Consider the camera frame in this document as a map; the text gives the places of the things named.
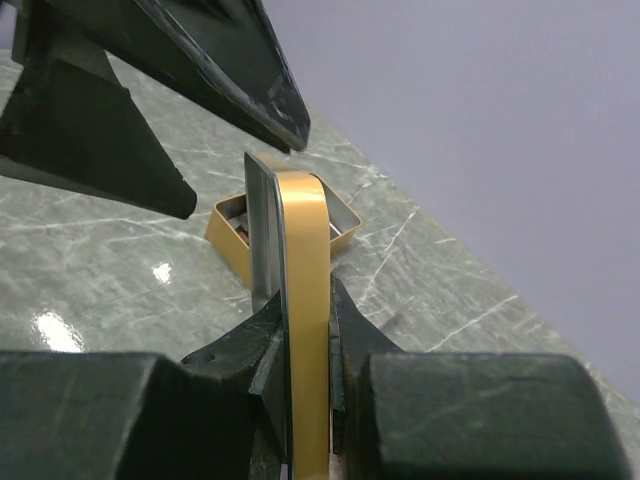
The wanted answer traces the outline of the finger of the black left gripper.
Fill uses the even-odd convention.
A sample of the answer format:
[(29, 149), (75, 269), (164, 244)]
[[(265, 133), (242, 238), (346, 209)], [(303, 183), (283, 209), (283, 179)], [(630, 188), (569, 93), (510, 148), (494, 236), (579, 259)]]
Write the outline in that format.
[(22, 71), (1, 112), (2, 176), (188, 218), (197, 195), (105, 49), (49, 1), (12, 5)]
[(115, 53), (214, 115), (284, 152), (311, 121), (259, 1), (97, 1)]

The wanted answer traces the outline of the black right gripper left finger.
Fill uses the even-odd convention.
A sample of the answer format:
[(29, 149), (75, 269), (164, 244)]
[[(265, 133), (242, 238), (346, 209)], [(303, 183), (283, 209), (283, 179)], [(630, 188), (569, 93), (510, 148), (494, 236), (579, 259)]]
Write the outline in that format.
[(288, 420), (279, 297), (178, 362), (1, 354), (5, 479), (281, 479)]

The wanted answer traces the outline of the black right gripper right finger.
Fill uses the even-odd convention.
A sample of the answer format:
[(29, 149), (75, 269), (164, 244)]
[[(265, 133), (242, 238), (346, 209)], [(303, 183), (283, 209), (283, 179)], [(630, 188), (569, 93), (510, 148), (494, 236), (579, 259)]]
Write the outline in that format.
[(419, 353), (331, 282), (332, 450), (347, 479), (628, 479), (599, 389), (575, 358)]

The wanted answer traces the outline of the silver tin lid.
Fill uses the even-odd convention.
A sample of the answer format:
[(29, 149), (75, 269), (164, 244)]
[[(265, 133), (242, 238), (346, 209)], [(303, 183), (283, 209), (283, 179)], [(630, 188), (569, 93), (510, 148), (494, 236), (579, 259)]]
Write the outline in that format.
[(329, 476), (330, 222), (313, 174), (244, 156), (252, 302), (281, 298), (289, 476)]

